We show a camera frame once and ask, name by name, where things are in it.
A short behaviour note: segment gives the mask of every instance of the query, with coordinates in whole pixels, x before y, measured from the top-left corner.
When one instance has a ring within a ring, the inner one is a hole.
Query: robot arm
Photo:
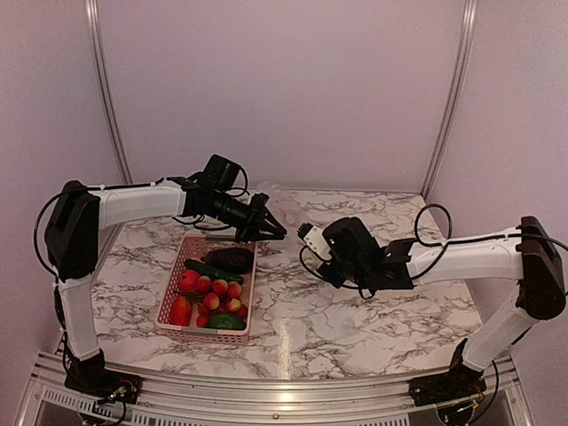
[[[523,217],[519,227],[499,233],[452,239],[434,247],[404,239],[381,248],[356,217],[325,229],[304,224],[298,235],[324,262],[318,268],[320,276],[338,288],[346,280],[371,294],[442,280],[518,282],[505,304],[458,345],[447,373],[411,381],[409,393],[417,406],[484,390],[481,376],[492,361],[534,324],[556,317],[566,305],[562,259],[535,217]]]
[[[71,359],[67,387],[105,396],[124,380],[138,380],[105,370],[95,332],[91,289],[97,278],[100,230],[151,217],[208,216],[236,228],[237,241],[285,237],[286,229],[265,207],[267,195],[256,193],[244,203],[226,193],[241,170],[238,164],[214,155],[203,172],[190,178],[168,177],[114,189],[86,187],[78,181],[64,186],[45,228],[45,242],[58,277],[56,311],[70,352],[66,354]]]

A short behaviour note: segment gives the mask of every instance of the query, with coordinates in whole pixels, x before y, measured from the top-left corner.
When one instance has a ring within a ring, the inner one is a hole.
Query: pink wall
[[[135,179],[211,152],[256,181],[419,191],[463,2],[100,2]]]
[[[119,182],[83,2],[4,2],[0,13],[0,418],[12,424],[40,349],[56,339],[32,227],[69,179]]]
[[[568,3],[482,0],[474,40],[431,200],[453,212],[461,235],[515,225],[532,214],[549,234],[568,241]],[[486,318],[510,288],[471,283]],[[539,426],[568,424],[567,328],[565,312],[539,324],[514,350]]]

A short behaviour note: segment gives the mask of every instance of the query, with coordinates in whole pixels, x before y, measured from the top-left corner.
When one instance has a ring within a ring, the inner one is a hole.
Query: eggplant
[[[230,247],[212,250],[201,260],[222,271],[242,274],[252,271],[255,255],[248,248]]]

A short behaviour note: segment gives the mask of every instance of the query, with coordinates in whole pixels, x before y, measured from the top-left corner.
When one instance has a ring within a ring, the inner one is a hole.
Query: green cucumber
[[[244,330],[247,323],[239,315],[229,312],[221,312],[213,315],[207,323],[207,328],[217,330]]]
[[[221,271],[220,269],[216,268],[215,266],[211,266],[209,264],[203,264],[197,260],[187,259],[184,262],[185,268],[190,269],[192,271],[196,271],[201,275],[205,275],[206,277],[210,277],[211,280],[225,280],[227,282],[236,281],[242,285],[243,279],[240,275],[236,273],[230,273]]]

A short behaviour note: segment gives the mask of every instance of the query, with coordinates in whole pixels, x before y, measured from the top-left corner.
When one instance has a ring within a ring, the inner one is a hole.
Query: white marble surface
[[[411,236],[422,197],[394,193],[294,192],[314,223],[358,216],[381,245]],[[262,242],[247,347],[180,343],[154,331],[178,244],[187,229],[171,219],[128,224],[93,290],[106,359],[195,375],[239,378],[362,377],[448,365],[454,346],[481,324],[463,281],[362,300],[305,272],[296,236]],[[437,238],[429,214],[423,231]]]

